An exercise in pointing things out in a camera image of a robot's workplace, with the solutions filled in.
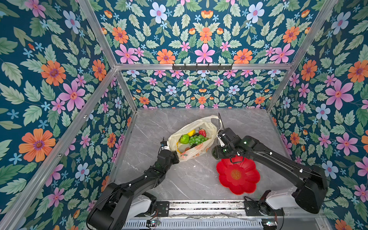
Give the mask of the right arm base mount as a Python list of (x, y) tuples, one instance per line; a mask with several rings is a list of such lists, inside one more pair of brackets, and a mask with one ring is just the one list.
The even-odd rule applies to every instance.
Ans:
[(264, 200), (254, 200), (248, 196), (244, 196), (244, 209), (247, 216), (284, 216), (283, 209), (272, 209)]

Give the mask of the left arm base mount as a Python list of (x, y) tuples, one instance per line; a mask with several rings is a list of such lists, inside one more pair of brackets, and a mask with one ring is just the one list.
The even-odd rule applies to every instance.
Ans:
[(167, 217), (169, 215), (169, 209), (169, 201), (158, 201), (156, 196), (145, 192), (133, 200), (129, 209), (128, 218)]

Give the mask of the green bell pepper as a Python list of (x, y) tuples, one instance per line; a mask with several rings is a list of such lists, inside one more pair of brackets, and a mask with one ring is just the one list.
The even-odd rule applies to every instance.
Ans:
[(181, 144), (188, 144), (190, 140), (190, 136), (188, 134), (184, 134), (181, 136), (181, 138), (179, 139), (179, 142)]

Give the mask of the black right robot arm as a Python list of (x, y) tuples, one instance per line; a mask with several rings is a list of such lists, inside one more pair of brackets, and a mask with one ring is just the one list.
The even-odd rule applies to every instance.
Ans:
[(256, 163), (263, 164), (293, 184), (279, 191), (265, 191), (255, 205), (262, 215), (267, 216), (272, 210), (297, 207), (312, 214), (319, 213), (329, 187), (323, 168), (298, 164), (251, 136), (240, 138), (230, 128), (218, 132), (218, 143), (212, 155), (219, 160), (219, 181), (233, 194), (256, 191), (260, 182)]

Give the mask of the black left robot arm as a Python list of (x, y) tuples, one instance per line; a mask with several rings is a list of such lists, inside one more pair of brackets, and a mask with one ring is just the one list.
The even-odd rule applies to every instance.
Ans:
[(87, 217), (87, 228), (122, 229), (128, 220), (133, 200), (157, 187), (165, 179), (170, 167), (178, 163), (176, 152), (161, 148), (157, 161), (142, 176), (125, 184), (108, 184)]

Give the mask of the red flower-shaped plate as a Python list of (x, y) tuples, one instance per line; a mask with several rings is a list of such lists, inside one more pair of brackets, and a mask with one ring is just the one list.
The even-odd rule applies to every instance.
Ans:
[(220, 184), (235, 195), (254, 193), (260, 182), (255, 162), (244, 157), (222, 159), (217, 163), (216, 170)]

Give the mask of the yellow lemon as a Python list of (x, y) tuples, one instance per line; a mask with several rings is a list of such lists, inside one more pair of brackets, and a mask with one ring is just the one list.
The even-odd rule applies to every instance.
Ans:
[(194, 136), (196, 134), (196, 130), (195, 129), (193, 129), (193, 130), (191, 130), (190, 132), (188, 132), (187, 133), (187, 135), (189, 136), (189, 137), (192, 137), (192, 136)]

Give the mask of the cream plastic bag orange print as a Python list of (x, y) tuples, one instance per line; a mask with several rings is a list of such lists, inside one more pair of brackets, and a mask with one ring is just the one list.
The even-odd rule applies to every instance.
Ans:
[(184, 162), (201, 156), (209, 151), (223, 127), (219, 116), (198, 119), (172, 134), (167, 143), (171, 151)]

